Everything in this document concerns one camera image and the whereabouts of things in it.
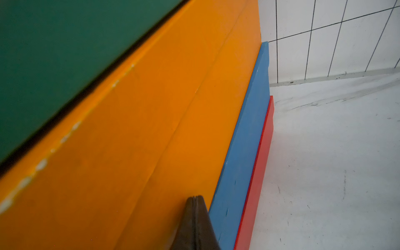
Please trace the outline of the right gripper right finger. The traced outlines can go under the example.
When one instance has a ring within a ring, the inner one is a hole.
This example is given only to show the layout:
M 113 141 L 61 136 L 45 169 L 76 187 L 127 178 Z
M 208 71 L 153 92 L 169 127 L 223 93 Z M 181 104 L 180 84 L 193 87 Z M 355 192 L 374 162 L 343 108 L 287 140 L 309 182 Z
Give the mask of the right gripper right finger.
M 194 198 L 194 249 L 220 250 L 204 198 Z

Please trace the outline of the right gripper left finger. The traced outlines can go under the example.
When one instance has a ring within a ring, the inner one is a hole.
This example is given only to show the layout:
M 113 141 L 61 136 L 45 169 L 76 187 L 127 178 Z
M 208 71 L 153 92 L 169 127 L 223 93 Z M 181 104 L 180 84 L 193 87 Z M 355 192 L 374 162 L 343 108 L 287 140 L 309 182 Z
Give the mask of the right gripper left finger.
M 186 200 L 184 212 L 177 229 L 171 250 L 194 250 L 195 239 L 194 239 L 194 197 L 190 197 Z

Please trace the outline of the blue shoebox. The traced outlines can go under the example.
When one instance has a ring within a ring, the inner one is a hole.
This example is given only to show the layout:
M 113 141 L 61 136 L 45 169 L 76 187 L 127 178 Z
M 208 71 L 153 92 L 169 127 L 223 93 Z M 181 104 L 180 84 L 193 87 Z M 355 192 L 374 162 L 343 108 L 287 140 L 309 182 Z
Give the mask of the blue shoebox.
M 209 210 L 219 247 L 232 250 L 270 100 L 269 44 L 261 44 Z

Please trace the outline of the orange shoebox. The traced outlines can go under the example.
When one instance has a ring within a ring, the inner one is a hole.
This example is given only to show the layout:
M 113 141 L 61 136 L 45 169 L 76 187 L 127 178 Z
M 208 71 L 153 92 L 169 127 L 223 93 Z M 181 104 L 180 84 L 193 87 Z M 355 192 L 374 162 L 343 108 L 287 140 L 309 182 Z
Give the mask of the orange shoebox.
M 188 1 L 4 165 L 1 249 L 113 250 L 180 126 L 216 187 L 261 42 L 256 1 Z

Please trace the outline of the green shoebox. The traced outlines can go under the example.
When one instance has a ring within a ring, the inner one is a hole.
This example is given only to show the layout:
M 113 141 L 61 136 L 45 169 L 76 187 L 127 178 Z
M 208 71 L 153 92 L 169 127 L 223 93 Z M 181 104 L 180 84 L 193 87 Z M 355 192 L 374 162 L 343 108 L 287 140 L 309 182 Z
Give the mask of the green shoebox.
M 1 1 L 1 161 L 179 1 Z

